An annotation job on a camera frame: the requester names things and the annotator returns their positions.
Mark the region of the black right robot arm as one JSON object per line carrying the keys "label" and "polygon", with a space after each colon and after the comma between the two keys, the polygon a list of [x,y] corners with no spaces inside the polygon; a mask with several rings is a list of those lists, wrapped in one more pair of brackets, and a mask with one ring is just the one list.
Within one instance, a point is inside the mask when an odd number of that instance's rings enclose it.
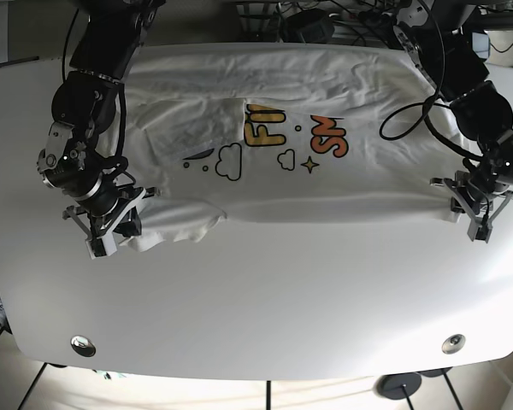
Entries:
{"label": "black right robot arm", "polygon": [[77,1],[88,17],[85,32],[70,57],[62,58],[62,84],[51,104],[53,123],[38,155],[37,169],[46,185],[76,203],[67,216],[87,215],[83,229],[97,247],[120,224],[131,232],[133,214],[146,191],[130,182],[115,183],[127,172],[122,154],[127,102],[124,79],[161,1]]}

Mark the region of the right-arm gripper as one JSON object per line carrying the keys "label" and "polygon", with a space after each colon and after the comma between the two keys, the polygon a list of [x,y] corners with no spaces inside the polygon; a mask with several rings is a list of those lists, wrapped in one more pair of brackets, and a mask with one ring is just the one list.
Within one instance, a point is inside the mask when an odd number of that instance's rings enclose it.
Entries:
{"label": "right-arm gripper", "polygon": [[89,238],[119,234],[124,238],[138,237],[142,224],[137,206],[145,199],[158,196],[157,188],[145,189],[133,185],[115,187],[111,192],[102,189],[77,206],[69,206],[62,212],[64,220],[72,220]]}

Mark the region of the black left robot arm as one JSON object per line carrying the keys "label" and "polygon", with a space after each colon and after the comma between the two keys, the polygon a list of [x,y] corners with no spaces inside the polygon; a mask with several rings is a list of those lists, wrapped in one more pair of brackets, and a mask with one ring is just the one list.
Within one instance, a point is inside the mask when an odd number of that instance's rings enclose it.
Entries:
{"label": "black left robot arm", "polygon": [[[492,223],[513,200],[513,111],[462,32],[478,9],[476,1],[402,1],[393,32],[434,93],[422,105],[431,134],[463,158],[465,171],[454,179],[435,179],[451,195],[451,211],[467,214],[469,237],[486,241]],[[459,131],[475,142],[478,155],[444,137],[428,113],[448,108]]]}

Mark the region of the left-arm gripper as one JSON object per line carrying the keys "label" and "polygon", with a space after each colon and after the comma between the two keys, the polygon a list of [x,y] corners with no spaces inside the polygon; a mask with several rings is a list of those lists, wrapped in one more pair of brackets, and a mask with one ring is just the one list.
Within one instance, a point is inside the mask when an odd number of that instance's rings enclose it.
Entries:
{"label": "left-arm gripper", "polygon": [[432,178],[429,184],[448,193],[453,215],[465,214],[470,222],[488,223],[492,229],[494,220],[513,202],[513,190],[508,185],[495,184],[488,192],[477,183],[474,173],[456,171],[453,179]]}

